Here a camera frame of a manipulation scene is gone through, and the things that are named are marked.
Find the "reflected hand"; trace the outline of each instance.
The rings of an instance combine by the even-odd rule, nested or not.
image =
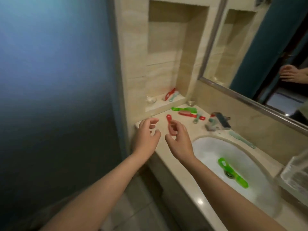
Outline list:
[[[193,153],[193,146],[186,127],[176,120],[171,120],[170,124],[171,127],[177,131],[177,136],[174,140],[170,134],[167,134],[165,135],[165,140],[174,157],[181,163],[194,159],[195,155]]]
[[[279,74],[282,81],[308,84],[308,76],[295,66],[285,65],[281,67]]]
[[[154,153],[161,137],[159,130],[156,130],[153,136],[151,136],[152,131],[149,130],[154,129],[158,121],[158,118],[148,118],[142,120],[139,124],[133,154],[138,155],[138,157],[143,158],[145,161]]]

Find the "sink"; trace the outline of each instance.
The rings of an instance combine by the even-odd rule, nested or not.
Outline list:
[[[275,217],[281,208],[277,186],[244,151],[231,143],[212,137],[197,139],[192,145],[195,156],[203,164],[269,216]],[[221,157],[248,183],[247,189],[225,174],[218,165],[218,159]]]

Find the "sink drain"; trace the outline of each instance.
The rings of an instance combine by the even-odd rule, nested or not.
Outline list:
[[[226,175],[228,178],[234,179],[234,176],[233,176],[232,174],[230,174],[229,172],[227,172],[227,171],[225,171],[225,170],[224,170],[224,172],[225,172],[225,175]]]

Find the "beige marble countertop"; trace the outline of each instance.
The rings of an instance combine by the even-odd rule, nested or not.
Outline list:
[[[187,105],[185,104],[179,107],[184,108],[187,107]],[[198,187],[191,174],[172,155],[164,139],[164,136],[168,133],[166,115],[170,114],[172,116],[172,119],[178,120],[186,126],[191,141],[205,136],[216,137],[227,142],[232,142],[233,144],[237,145],[237,147],[244,149],[249,154],[249,156],[257,163],[261,164],[268,172],[268,174],[273,178],[281,171],[283,165],[265,154],[260,149],[252,149],[240,140],[237,140],[234,137],[230,136],[227,131],[220,131],[221,134],[219,134],[218,132],[208,132],[205,128],[205,123],[207,122],[210,115],[203,110],[202,112],[202,115],[206,117],[206,120],[200,120],[198,124],[193,124],[193,118],[179,115],[178,112],[172,110],[168,110],[153,116],[160,119],[160,121],[156,124],[156,128],[159,129],[162,134],[156,148],[156,154],[168,167],[175,179],[183,187],[187,195],[202,212],[202,214],[205,216],[205,218],[214,228],[214,230],[227,231],[221,220],[218,218],[217,214],[214,212],[213,208],[210,206],[209,202],[206,200],[205,196],[203,195],[202,191]],[[275,219],[288,231],[308,230],[308,222],[305,220],[305,218],[285,201],[282,202],[282,210]]]

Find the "mirror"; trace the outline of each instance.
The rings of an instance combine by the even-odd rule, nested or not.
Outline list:
[[[308,126],[308,1],[226,4],[202,76]]]

